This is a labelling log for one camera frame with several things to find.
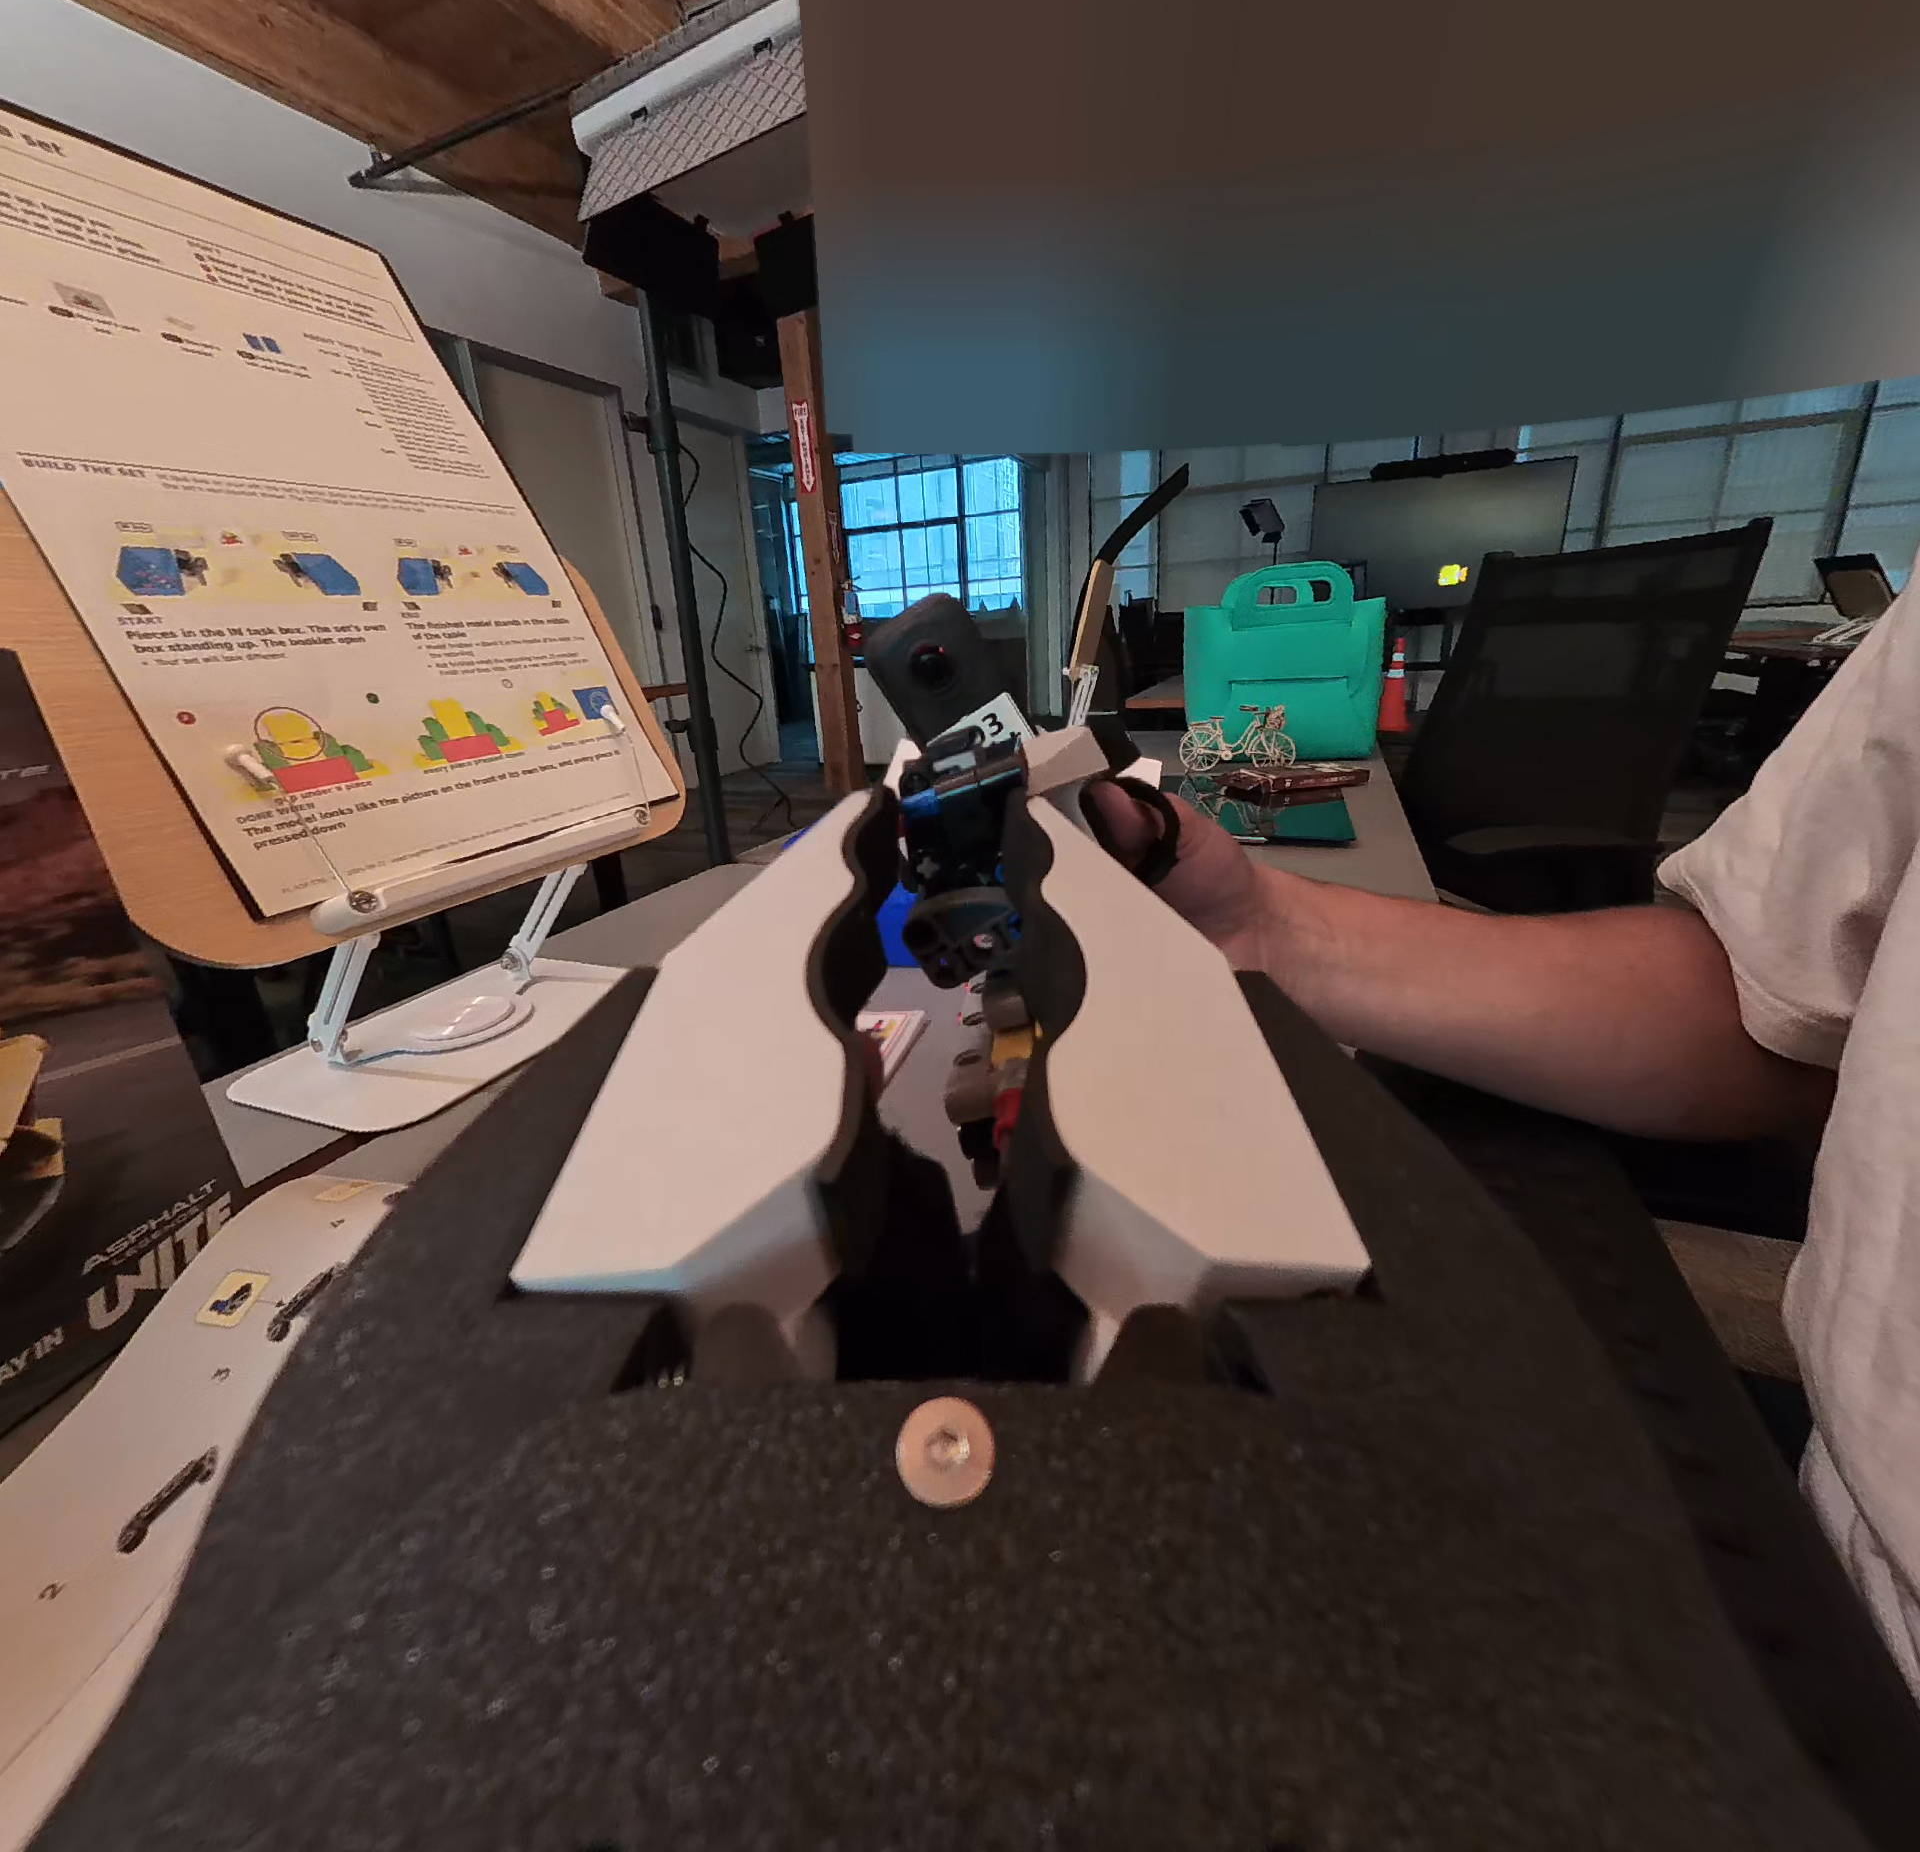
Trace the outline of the paned window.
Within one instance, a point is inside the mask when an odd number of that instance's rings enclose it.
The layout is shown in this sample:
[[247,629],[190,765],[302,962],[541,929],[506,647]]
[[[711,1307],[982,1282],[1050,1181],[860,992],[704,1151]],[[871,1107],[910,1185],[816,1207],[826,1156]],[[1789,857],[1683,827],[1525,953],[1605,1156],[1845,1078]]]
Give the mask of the paned window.
[[1024,469],[1010,453],[843,453],[840,499],[851,586],[867,619],[925,595],[970,609],[1024,597]]

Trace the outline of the lego car chassis model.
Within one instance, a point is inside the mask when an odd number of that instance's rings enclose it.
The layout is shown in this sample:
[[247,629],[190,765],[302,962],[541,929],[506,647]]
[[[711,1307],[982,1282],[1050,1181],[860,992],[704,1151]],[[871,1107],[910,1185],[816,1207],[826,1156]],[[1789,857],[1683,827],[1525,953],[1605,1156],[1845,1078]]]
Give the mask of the lego car chassis model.
[[999,857],[1007,804],[1028,783],[1024,752],[1020,737],[992,741],[982,729],[960,726],[925,757],[932,789],[900,801],[900,884],[917,891],[904,940],[935,987],[975,992],[964,1001],[975,1037],[951,1062],[946,1117],[976,1186],[996,1190],[1043,1043],[1021,996],[1021,915]]

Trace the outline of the white ceiling air unit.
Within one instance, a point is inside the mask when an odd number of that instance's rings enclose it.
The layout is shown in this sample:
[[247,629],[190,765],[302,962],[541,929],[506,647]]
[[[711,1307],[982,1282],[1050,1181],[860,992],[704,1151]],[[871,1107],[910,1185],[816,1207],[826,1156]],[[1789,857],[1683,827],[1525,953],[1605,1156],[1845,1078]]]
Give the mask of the white ceiling air unit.
[[719,0],[570,96],[579,216],[654,193],[720,237],[810,207],[800,0]]

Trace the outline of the dark lego set box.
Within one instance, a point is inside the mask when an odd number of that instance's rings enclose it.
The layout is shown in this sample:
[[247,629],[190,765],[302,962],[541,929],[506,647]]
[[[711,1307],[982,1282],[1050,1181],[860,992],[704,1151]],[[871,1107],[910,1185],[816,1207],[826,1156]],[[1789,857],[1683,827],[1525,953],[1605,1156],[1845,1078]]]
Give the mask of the dark lego set box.
[[23,661],[4,652],[4,1428],[114,1354],[240,1178]]

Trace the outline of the person's right hand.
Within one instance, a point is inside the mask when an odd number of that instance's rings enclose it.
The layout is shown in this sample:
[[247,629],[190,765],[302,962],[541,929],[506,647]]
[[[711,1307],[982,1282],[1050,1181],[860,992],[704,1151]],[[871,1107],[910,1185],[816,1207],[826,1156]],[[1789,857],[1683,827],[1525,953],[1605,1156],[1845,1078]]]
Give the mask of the person's right hand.
[[[1124,782],[1086,783],[1081,807],[1100,844],[1124,866],[1145,872],[1150,854],[1166,836],[1159,809],[1130,794]],[[1234,836],[1220,830],[1187,801],[1175,801],[1175,861],[1159,879],[1159,896],[1200,929],[1237,971],[1260,971],[1276,980],[1290,975],[1299,921],[1308,915],[1312,884],[1285,869],[1263,866]]]

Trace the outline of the teal felt bag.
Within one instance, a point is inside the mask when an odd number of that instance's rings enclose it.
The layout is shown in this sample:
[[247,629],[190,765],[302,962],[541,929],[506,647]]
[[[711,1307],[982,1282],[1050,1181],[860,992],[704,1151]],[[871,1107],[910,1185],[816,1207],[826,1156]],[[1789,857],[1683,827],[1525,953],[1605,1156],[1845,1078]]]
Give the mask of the teal felt bag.
[[1188,726],[1241,730],[1241,709],[1283,709],[1308,761],[1366,758],[1379,737],[1386,597],[1356,597],[1347,567],[1308,562],[1239,576],[1187,609]]

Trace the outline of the black mesh office chair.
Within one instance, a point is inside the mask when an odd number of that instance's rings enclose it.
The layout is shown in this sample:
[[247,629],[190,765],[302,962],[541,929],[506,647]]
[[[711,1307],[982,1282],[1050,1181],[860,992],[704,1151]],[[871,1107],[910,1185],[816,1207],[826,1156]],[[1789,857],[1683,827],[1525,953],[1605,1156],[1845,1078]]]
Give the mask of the black mesh office chair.
[[1399,779],[1438,890],[1494,912],[1651,900],[1667,789],[1771,531],[1484,562]]

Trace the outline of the black wooden desk lamp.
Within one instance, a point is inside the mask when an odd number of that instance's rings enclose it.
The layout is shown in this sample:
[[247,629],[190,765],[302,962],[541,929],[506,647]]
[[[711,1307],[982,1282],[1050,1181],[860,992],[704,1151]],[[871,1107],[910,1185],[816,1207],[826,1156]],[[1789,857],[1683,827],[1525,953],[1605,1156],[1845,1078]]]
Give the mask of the black wooden desk lamp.
[[1100,637],[1114,597],[1116,562],[1138,540],[1146,523],[1159,519],[1171,498],[1188,490],[1188,481],[1191,469],[1187,465],[1168,472],[1124,519],[1116,523],[1092,559],[1092,570],[1074,609],[1074,629],[1068,633],[1068,655],[1064,663],[1064,677],[1068,684],[1068,712],[1064,726],[1068,730],[1086,726],[1092,715],[1092,698],[1100,680]]

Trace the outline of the printed instruction sheet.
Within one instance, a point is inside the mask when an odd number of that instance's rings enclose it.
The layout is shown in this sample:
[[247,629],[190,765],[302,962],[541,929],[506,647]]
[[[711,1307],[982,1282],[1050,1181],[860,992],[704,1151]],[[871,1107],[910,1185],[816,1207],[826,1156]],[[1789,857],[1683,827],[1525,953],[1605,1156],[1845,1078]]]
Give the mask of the printed instruction sheet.
[[679,798],[387,260],[16,110],[4,485],[264,918]]

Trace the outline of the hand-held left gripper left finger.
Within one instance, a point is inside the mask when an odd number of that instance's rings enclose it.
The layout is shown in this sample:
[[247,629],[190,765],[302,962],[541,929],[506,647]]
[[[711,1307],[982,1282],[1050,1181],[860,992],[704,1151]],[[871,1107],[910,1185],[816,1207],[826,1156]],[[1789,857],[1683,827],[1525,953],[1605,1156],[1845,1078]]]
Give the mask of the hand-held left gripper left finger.
[[807,1370],[964,1363],[946,1168],[880,1121],[925,1010],[875,1011],[897,798],[858,793],[659,964],[512,1264],[522,1293],[647,1293],[693,1335],[733,1307]]

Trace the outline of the dark green tablet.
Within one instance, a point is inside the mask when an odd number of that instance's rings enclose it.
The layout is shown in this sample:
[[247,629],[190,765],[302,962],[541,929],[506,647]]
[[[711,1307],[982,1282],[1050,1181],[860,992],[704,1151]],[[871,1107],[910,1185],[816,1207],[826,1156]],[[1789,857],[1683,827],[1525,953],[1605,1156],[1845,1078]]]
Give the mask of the dark green tablet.
[[1347,794],[1308,793],[1295,798],[1241,801],[1216,779],[1180,779],[1180,798],[1241,844],[1352,844],[1356,822]]

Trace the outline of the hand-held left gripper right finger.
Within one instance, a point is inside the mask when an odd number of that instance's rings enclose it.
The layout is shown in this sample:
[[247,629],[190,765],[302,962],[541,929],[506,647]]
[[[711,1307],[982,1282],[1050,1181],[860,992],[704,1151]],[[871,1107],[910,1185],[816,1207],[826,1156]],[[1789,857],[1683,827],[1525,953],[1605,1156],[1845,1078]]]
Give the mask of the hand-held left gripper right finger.
[[982,1377],[1082,1381],[1142,1310],[1358,1293],[1373,1259],[1228,960],[1068,809],[1006,830],[1038,1026],[982,1227]]

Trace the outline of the wall television screen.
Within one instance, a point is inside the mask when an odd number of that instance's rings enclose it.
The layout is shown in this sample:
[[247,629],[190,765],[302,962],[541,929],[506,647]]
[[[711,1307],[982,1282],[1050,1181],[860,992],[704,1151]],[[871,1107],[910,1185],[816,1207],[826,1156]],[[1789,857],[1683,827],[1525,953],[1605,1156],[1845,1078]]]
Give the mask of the wall television screen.
[[1558,554],[1575,458],[1426,477],[1322,484],[1312,508],[1312,554],[1342,565],[1358,597],[1388,611],[1461,609],[1490,554]]

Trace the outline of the wooden post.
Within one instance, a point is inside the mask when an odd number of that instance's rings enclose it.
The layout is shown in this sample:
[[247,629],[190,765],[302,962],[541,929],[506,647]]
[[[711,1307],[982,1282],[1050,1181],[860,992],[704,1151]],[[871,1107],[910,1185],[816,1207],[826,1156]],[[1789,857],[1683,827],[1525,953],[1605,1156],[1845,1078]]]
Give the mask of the wooden post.
[[846,533],[832,435],[823,416],[822,313],[807,305],[779,319],[783,396],[805,540],[807,619],[822,712],[822,765],[832,794],[867,789],[855,655],[846,643]]

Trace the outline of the person's right forearm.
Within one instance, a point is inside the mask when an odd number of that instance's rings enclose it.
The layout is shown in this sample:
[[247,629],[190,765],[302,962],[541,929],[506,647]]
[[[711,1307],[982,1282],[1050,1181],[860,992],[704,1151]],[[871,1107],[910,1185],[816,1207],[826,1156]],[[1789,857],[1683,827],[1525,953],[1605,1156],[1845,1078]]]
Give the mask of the person's right forearm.
[[1263,964],[1330,1037],[1635,1138],[1813,1138],[1836,1075],[1765,1049],[1679,907],[1477,915],[1267,872]]

